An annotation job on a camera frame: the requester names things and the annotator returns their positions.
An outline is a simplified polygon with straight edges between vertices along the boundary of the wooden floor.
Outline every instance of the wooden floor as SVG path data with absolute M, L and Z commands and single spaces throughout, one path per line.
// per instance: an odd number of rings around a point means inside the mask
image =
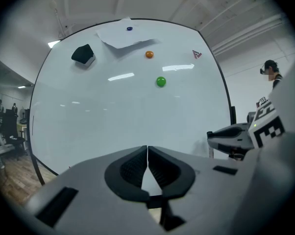
M 14 156 L 7 154 L 1 159 L 5 164 L 5 171 L 0 170 L 0 190 L 6 198 L 23 205 L 41 187 L 31 158 L 20 156 L 17 161 Z M 56 177 L 40 164 L 39 169 L 46 183 Z

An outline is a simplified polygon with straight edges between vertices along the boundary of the white paper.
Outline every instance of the white paper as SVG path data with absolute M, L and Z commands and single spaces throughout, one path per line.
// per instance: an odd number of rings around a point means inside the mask
M 156 38 L 150 32 L 135 26 L 130 18 L 109 23 L 99 29 L 97 34 L 104 43 L 118 49 Z

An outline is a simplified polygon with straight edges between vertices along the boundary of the black cap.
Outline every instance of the black cap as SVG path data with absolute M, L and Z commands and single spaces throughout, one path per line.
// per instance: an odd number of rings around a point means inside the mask
M 277 63 L 276 63 L 275 61 L 273 61 L 273 60 L 267 60 L 267 61 L 265 62 L 265 64 L 264 64 L 264 68 L 265 68 L 265 69 L 268 69 L 270 66 L 271 66 L 272 68 L 275 68 L 275 67 L 277 67 Z

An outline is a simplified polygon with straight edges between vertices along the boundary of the green ball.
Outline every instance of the green ball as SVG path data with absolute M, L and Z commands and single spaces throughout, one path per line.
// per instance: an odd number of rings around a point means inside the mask
M 166 84 L 166 79 L 162 76 L 159 76 L 157 79 L 156 79 L 156 83 L 159 87 L 163 87 L 165 84 Z

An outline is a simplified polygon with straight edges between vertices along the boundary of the orange ball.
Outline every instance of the orange ball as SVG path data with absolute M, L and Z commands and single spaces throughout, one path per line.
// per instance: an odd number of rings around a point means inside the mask
M 148 51 L 146 52 L 146 57 L 148 57 L 148 58 L 152 58 L 153 56 L 154 56 L 153 51 L 148 50 Z

